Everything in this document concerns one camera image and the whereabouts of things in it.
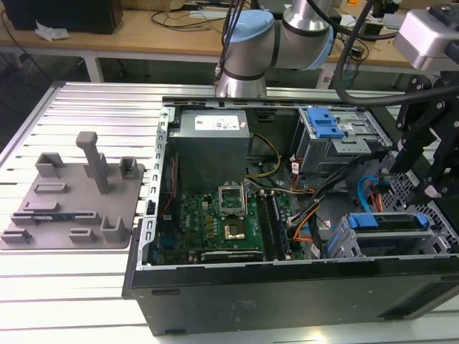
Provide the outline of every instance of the table leg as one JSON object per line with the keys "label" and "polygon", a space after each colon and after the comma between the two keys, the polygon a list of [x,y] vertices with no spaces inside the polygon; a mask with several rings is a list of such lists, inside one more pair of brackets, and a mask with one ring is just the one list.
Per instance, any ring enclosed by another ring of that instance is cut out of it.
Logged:
{"label": "table leg", "polygon": [[333,75],[335,73],[336,65],[334,63],[324,63],[322,66],[321,74],[318,77],[316,88],[327,90],[330,87]]}
{"label": "table leg", "polygon": [[91,82],[104,82],[99,59],[93,56],[86,56],[85,63]]}

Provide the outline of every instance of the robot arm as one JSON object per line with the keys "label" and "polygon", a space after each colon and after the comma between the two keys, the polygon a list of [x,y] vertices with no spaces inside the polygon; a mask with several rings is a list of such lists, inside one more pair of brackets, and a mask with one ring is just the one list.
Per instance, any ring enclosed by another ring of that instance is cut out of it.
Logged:
{"label": "robot arm", "polygon": [[[325,12],[330,4],[331,0],[318,1]],[[266,11],[243,11],[221,66],[217,96],[266,97],[267,68],[319,68],[332,45],[333,29],[307,0],[296,0],[282,21]]]}

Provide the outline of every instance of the wire bundle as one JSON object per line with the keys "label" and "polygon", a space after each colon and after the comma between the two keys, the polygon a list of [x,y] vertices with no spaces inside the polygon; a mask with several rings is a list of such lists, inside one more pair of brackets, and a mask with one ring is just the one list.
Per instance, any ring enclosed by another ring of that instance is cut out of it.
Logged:
{"label": "wire bundle", "polygon": [[255,137],[258,137],[258,138],[261,138],[263,141],[266,142],[266,144],[268,146],[270,146],[274,153],[275,153],[275,156],[277,158],[277,162],[274,166],[274,169],[269,171],[269,172],[264,172],[264,173],[254,173],[254,174],[247,174],[246,177],[248,178],[263,178],[263,177],[269,177],[269,176],[272,176],[273,174],[277,173],[279,171],[279,168],[280,168],[280,163],[282,162],[282,157],[280,156],[278,150],[275,148],[275,146],[263,135],[261,134],[258,134],[258,133],[253,133],[253,136]]}
{"label": "wire bundle", "polygon": [[[336,35],[336,39],[346,44],[348,37],[345,34],[338,33]],[[370,55],[370,50],[368,46],[360,39],[357,39],[357,41],[361,45],[364,46],[365,52],[362,54],[362,56],[359,56],[359,57],[352,56],[352,54],[350,54],[347,57],[347,65],[346,65],[346,69],[344,70],[344,74],[348,77],[348,79],[343,80],[342,82],[353,82],[356,79],[357,75],[359,75],[359,69],[360,69],[361,63],[365,61]],[[349,70],[349,68],[352,67],[352,62],[354,62],[355,64],[355,69]]]}
{"label": "wire bundle", "polygon": [[[166,24],[168,20],[178,20],[184,17],[189,17],[189,14],[184,14],[182,16],[179,16],[177,18],[173,18],[169,15],[167,11],[156,11],[156,13],[152,14],[151,10],[148,10],[150,12],[150,19],[154,24],[157,24],[161,27],[166,27],[167,29],[175,30],[175,31],[183,31],[183,32],[194,32],[194,31],[206,31],[209,29],[213,29],[216,32],[222,34],[220,30],[218,30],[216,27],[212,25],[212,22],[216,22],[218,20],[222,20],[223,18],[216,18],[216,19],[208,19],[203,13],[197,12],[196,14],[203,16],[206,20],[204,21],[198,21],[197,23],[191,23],[191,24],[185,24],[185,25],[169,25]],[[170,12],[177,12],[177,11],[182,11],[182,9],[172,9]],[[160,22],[159,20],[156,19],[156,17],[159,14],[165,14],[166,18]]]}

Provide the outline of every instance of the ram slot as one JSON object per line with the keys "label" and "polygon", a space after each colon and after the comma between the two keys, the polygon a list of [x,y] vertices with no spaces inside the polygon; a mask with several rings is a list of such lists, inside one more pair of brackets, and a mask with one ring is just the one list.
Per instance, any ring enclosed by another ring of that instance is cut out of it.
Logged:
{"label": "ram slot", "polygon": [[283,253],[282,244],[280,242],[273,201],[264,196],[258,196],[257,211],[266,260],[284,260],[285,254]]}

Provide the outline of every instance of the yellow wire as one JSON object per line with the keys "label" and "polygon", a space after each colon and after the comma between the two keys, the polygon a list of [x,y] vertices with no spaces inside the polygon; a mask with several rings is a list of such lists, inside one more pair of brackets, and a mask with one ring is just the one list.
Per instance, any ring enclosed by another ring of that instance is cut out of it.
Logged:
{"label": "yellow wire", "polygon": [[246,177],[249,177],[249,178],[263,178],[263,177],[268,177],[274,173],[276,173],[280,167],[280,163],[281,163],[281,156],[279,155],[279,152],[277,149],[275,149],[274,145],[263,135],[261,134],[258,134],[258,133],[253,133],[254,136],[258,136],[259,138],[261,138],[263,141],[265,141],[274,151],[275,151],[275,154],[278,158],[278,162],[275,164],[274,166],[274,169],[272,171],[269,171],[269,172],[265,172],[265,173],[256,173],[256,174],[247,174]]}

